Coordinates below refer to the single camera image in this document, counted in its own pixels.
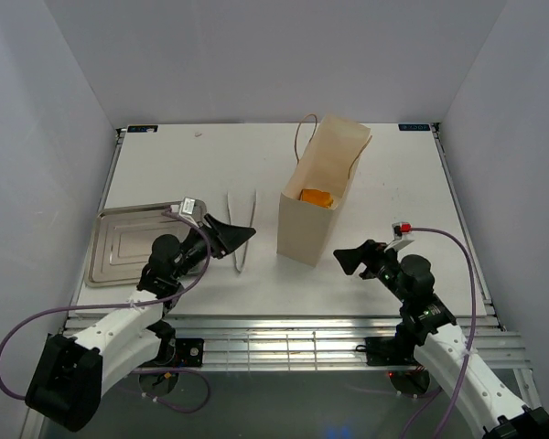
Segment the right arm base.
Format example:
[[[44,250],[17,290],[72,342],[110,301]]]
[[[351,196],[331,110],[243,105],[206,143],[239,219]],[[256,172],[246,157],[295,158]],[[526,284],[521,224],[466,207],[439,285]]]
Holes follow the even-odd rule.
[[[397,337],[366,337],[355,351],[365,355],[368,366],[418,366],[414,345]]]

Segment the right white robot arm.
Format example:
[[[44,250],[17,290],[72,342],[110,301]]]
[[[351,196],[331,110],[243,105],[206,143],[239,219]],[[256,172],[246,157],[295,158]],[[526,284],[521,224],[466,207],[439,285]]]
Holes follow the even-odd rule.
[[[401,303],[394,336],[368,338],[368,355],[424,367],[476,438],[549,438],[547,411],[508,390],[436,295],[430,261],[416,254],[399,258],[394,248],[373,240],[333,254],[345,274],[362,266],[362,279],[379,280]]]

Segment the sesame twisted bread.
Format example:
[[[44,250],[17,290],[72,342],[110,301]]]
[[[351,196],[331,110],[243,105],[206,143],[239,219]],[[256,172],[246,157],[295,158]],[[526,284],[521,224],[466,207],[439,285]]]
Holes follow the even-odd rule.
[[[322,191],[314,188],[305,188],[301,191],[299,199],[303,202],[330,209],[333,206],[334,198],[327,191]]]

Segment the beige paper bag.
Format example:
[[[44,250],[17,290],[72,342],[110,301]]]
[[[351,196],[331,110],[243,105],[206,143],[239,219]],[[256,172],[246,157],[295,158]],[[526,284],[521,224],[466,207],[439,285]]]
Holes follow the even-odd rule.
[[[327,115],[317,122],[279,199],[277,253],[317,266],[372,139],[363,124]]]

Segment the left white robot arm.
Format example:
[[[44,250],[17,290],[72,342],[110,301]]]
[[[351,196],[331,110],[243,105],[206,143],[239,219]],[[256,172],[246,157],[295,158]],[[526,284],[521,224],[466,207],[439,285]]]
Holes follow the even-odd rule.
[[[155,238],[124,305],[72,337],[47,340],[24,397],[27,407],[77,432],[119,380],[147,362],[162,366],[175,357],[175,330],[164,317],[188,290],[182,277],[194,268],[205,272],[210,259],[235,252],[256,233],[210,214],[188,226],[184,240],[173,234]]]

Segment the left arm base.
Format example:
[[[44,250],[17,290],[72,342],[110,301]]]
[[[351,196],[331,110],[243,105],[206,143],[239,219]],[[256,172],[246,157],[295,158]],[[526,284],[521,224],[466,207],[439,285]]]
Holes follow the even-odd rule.
[[[153,364],[160,367],[201,367],[204,345],[203,338],[172,338],[161,346]]]

